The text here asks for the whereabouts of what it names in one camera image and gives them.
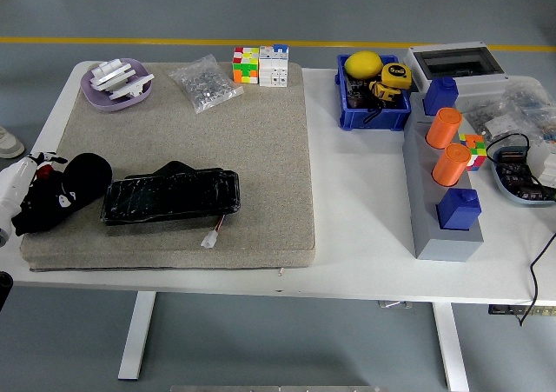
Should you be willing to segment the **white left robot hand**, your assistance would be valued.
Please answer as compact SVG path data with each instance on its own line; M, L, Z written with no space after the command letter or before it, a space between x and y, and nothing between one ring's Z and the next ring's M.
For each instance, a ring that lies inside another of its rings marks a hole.
M1 171L1 231L12 231L12 218L21 211L21 203L29 191L36 171L43 163L61 163L68 160L55 152L37 152L27 155L18 163Z

